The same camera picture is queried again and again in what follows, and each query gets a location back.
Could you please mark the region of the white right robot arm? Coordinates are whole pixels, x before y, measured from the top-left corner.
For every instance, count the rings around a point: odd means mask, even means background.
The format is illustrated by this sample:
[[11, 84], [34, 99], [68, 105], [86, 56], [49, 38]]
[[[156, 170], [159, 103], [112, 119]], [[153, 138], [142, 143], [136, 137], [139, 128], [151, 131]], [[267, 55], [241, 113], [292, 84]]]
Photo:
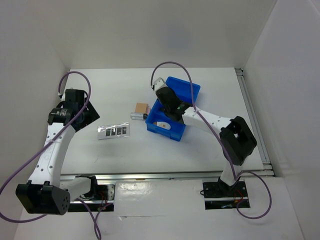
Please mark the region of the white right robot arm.
[[168, 118], [216, 137], [227, 160], [218, 179], [218, 190], [223, 196], [230, 196], [243, 173], [244, 162], [258, 144], [245, 119], [240, 116], [222, 117], [201, 110], [193, 104], [182, 101], [166, 84], [154, 86], [152, 89]]

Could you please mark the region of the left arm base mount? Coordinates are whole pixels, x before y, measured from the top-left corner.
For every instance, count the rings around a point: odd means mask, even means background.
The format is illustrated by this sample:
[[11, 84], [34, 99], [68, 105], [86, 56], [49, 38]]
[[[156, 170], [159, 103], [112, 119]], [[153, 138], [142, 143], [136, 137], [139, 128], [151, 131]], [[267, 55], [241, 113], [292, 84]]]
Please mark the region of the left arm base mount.
[[68, 212], [87, 212], [82, 201], [92, 212], [113, 212], [116, 185], [113, 183], [90, 183], [74, 186], [69, 190]]

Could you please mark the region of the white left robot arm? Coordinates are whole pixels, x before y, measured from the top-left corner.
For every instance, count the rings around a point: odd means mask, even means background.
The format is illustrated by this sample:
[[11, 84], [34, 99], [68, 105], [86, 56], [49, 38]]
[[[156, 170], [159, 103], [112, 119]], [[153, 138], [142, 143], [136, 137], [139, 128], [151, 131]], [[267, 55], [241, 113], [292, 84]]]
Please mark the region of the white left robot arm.
[[97, 197], [99, 187], [94, 175], [78, 175], [65, 186], [60, 177], [69, 144], [75, 133], [99, 118], [84, 90], [67, 89], [61, 102], [48, 115], [45, 150], [27, 183], [15, 190], [29, 214], [64, 215], [70, 203], [84, 196]]

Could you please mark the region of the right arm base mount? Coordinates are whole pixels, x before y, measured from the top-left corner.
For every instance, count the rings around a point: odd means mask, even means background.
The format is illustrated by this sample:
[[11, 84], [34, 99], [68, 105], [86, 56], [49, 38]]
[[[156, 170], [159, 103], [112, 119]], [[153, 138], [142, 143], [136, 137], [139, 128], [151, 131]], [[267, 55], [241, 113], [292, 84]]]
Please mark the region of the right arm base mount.
[[204, 197], [206, 210], [236, 209], [238, 203], [239, 208], [251, 207], [244, 181], [239, 181], [232, 189], [223, 189], [217, 181], [203, 182], [202, 186], [200, 194]]

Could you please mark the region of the hair pin card in plastic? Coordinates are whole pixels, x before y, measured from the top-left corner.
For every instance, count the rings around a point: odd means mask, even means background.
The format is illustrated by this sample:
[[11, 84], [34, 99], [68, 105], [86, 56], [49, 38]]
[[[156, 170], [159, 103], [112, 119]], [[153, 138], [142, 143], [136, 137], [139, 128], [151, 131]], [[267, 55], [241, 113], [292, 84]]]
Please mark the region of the hair pin card in plastic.
[[126, 138], [129, 136], [130, 124], [128, 122], [123, 122], [121, 124], [104, 125], [97, 128], [98, 140]]

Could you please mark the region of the front aluminium rail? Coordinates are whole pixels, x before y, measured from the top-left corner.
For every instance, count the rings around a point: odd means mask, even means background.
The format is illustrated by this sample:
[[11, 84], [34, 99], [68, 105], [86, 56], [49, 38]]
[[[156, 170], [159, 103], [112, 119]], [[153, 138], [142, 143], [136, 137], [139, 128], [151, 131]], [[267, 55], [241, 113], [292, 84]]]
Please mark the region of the front aluminium rail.
[[113, 173], [113, 174], [62, 174], [61, 181], [70, 181], [75, 177], [95, 176], [98, 181], [151, 181], [151, 180], [189, 180], [189, 179], [215, 179], [221, 171], [196, 171], [196, 172], [160, 172], [160, 173]]

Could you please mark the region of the blue divided plastic bin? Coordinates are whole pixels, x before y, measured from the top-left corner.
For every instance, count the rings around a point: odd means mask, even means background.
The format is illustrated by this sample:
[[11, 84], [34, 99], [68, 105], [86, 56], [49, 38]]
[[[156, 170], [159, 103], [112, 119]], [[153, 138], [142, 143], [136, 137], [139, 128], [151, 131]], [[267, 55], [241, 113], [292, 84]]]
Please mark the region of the blue divided plastic bin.
[[147, 130], [179, 142], [186, 128], [182, 114], [197, 100], [201, 86], [170, 76], [154, 80], [151, 88], [157, 100], [145, 120]]

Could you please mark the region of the beige square makeup sponge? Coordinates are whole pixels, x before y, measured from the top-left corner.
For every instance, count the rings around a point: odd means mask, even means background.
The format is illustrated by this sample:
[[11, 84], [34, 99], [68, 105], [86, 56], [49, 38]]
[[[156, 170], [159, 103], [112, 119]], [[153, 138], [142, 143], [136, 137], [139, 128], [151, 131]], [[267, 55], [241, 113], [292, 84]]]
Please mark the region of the beige square makeup sponge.
[[148, 114], [150, 112], [149, 105], [147, 103], [137, 102], [134, 112], [140, 114]]

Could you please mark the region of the white oval makeup sponge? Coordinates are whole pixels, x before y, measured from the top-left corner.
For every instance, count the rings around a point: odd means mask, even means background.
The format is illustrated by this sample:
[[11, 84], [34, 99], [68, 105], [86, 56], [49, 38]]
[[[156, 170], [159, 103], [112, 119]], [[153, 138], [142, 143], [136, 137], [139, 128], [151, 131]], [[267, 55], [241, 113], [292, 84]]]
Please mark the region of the white oval makeup sponge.
[[157, 127], [160, 127], [160, 128], [166, 129], [166, 130], [171, 129], [171, 125], [167, 122], [164, 122], [164, 121], [155, 121], [155, 122], [153, 122], [153, 124]]

